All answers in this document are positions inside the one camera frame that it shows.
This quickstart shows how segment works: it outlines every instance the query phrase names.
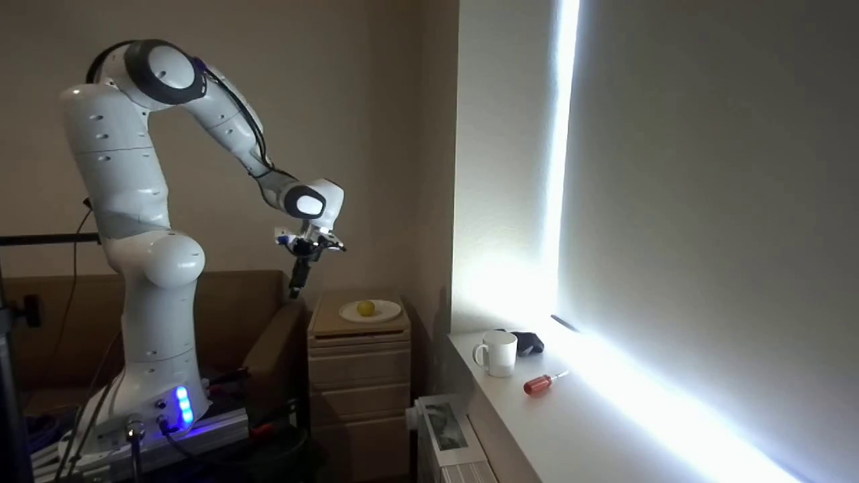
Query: round white object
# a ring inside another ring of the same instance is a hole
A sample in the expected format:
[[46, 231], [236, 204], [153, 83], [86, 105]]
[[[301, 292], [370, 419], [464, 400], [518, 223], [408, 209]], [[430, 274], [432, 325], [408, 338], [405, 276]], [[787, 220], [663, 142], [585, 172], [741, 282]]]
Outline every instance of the round white object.
[[373, 301], [376, 314], [362, 317], [362, 314], [357, 314], [357, 306], [360, 306], [360, 303], [362, 303], [362, 301], [346, 303], [346, 306], [341, 309], [341, 317], [349, 319], [349, 322], [387, 322], [387, 319], [395, 319], [395, 317], [403, 311], [403, 306], [395, 303], [395, 301]]

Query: white wall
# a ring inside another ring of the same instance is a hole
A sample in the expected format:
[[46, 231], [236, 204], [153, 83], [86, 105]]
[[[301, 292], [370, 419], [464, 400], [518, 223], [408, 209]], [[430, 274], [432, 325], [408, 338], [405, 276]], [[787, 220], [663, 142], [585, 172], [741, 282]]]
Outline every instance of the white wall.
[[[456, 330], [526, 325], [540, 284], [542, 5], [462, 0]], [[856, 3], [585, 5], [572, 322], [856, 480]]]
[[454, 325], [526, 327], [545, 279], [542, 161], [550, 3], [462, 0]]
[[[83, 185], [59, 123], [59, 91], [94, 54], [126, 38], [164, 38], [223, 70], [255, 105], [276, 166], [344, 174], [346, 255], [325, 255], [319, 287], [405, 287], [416, 252], [416, 3], [3, 3], [0, 233], [72, 231]], [[172, 188], [172, 225], [215, 268], [282, 268], [271, 231], [293, 225], [258, 199], [239, 164], [185, 113], [153, 118]], [[16, 274], [70, 274], [70, 247], [3, 250]], [[81, 271], [107, 271], [97, 247]]]

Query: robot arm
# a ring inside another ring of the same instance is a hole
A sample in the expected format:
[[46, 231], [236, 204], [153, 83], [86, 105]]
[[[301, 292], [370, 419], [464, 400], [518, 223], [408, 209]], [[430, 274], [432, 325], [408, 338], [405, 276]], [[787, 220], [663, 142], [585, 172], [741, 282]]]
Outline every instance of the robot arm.
[[244, 166], [266, 204], [301, 223], [301, 233], [279, 236], [295, 258], [293, 298], [325, 250], [344, 250], [333, 233], [344, 191], [327, 180], [301, 182], [276, 169], [258, 115], [220, 72], [164, 40], [105, 48], [91, 62], [86, 83], [62, 94], [67, 140], [102, 250], [126, 287], [121, 317], [126, 365], [86, 403], [75, 424], [86, 429], [62, 443], [83, 451], [81, 464], [105, 462], [126, 448], [132, 429], [145, 435], [142, 445], [158, 445], [158, 429], [209, 435], [201, 424], [209, 397], [193, 335], [193, 292], [204, 250], [169, 225], [169, 191], [148, 129], [153, 113], [172, 107], [188, 110]]
[[258, 182], [266, 204], [301, 220], [301, 233], [276, 239], [295, 258], [293, 295], [303, 287], [311, 260], [319, 260], [325, 250], [344, 250], [344, 242], [333, 233], [344, 191], [327, 180], [301, 182], [276, 169], [266, 150], [263, 123], [250, 102], [207, 62], [164, 40], [132, 40], [99, 54], [86, 81], [118, 89], [145, 113], [191, 110]]

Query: black cable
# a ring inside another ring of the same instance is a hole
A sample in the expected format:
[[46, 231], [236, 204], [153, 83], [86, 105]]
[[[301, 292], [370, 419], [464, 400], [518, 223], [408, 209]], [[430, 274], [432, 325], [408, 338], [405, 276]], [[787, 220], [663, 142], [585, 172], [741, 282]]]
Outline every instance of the black cable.
[[99, 413], [102, 413], [102, 405], [105, 405], [110, 389], [113, 389], [113, 381], [102, 389], [102, 394], [99, 394], [99, 400], [97, 400], [97, 408], [91, 411], [91, 416], [89, 416], [89, 421], [86, 421], [86, 429], [83, 429], [83, 437], [81, 437], [81, 443], [78, 443], [78, 451], [75, 451], [75, 456], [70, 456], [70, 448], [75, 445], [75, 435], [78, 435], [78, 427], [81, 427], [81, 419], [83, 419], [83, 411], [86, 411], [86, 403], [89, 403], [89, 400], [81, 405], [81, 413], [78, 413], [78, 419], [75, 419], [75, 424], [72, 424], [70, 445], [64, 448], [62, 462], [59, 462], [59, 467], [56, 467], [56, 472], [54, 472], [54, 483], [59, 483], [62, 467], [64, 467], [67, 462], [70, 462], [70, 470], [67, 470], [64, 478], [72, 478], [72, 475], [75, 475], [75, 464], [78, 464], [78, 459], [81, 459], [83, 443], [86, 443], [91, 427], [97, 424], [97, 419], [99, 419]]

